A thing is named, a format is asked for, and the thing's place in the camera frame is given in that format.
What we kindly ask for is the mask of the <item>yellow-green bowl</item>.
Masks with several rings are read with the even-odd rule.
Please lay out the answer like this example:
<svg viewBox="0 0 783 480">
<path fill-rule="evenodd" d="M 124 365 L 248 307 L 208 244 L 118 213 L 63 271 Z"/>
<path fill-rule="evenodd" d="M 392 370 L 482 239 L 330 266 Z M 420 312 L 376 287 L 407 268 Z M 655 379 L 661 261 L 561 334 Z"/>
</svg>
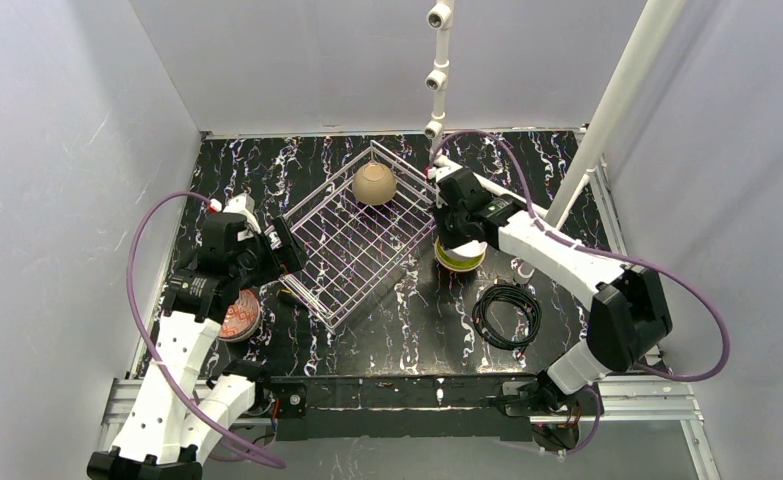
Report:
<svg viewBox="0 0 783 480">
<path fill-rule="evenodd" d="M 476 270 L 484 261 L 487 244 L 471 241 L 459 247 L 445 248 L 439 240 L 434 243 L 434 256 L 436 261 L 444 268 L 465 273 Z"/>
</svg>

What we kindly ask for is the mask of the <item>beige bowl white inside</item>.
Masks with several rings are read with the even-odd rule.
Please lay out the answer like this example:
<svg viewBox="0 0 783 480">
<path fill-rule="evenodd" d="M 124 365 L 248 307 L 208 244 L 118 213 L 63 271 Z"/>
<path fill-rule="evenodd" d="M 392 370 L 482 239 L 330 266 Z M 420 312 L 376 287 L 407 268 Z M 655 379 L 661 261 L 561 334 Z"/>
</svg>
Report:
<svg viewBox="0 0 783 480">
<path fill-rule="evenodd" d="M 386 204 L 397 192 L 396 177 L 388 166 L 369 162 L 356 171 L 352 181 L 352 192 L 355 199 L 362 204 L 369 206 Z"/>
</svg>

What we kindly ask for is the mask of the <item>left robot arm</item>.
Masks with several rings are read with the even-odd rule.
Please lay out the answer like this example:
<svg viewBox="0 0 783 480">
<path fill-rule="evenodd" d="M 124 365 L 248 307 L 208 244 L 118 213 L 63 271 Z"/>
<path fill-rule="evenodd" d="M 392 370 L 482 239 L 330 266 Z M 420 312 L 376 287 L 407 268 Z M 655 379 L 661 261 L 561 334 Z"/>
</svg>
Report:
<svg viewBox="0 0 783 480">
<path fill-rule="evenodd" d="M 202 244 L 180 258 L 167 281 L 159 334 L 137 398 L 106 452 L 92 454 L 91 479 L 200 479 L 229 426 L 257 401 L 261 369 L 230 366 L 199 404 L 191 392 L 241 290 L 301 270 L 302 245 L 282 217 L 261 231 L 243 213 L 213 213 Z"/>
</svg>

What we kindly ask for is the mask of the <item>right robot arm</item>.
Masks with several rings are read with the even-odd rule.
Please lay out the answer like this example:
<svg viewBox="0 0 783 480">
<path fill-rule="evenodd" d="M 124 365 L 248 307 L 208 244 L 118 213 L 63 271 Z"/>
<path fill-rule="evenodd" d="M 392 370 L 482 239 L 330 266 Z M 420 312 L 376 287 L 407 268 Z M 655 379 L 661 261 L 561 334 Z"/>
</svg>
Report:
<svg viewBox="0 0 783 480">
<path fill-rule="evenodd" d="M 505 398 L 506 413 L 555 410 L 582 388 L 629 370 L 671 333 L 655 270 L 590 253 L 544 224 L 517 195 L 488 190 L 468 168 L 431 167 L 427 179 L 436 189 L 433 216 L 441 246 L 484 242 L 556 281 L 588 312 L 585 338 Z"/>
</svg>

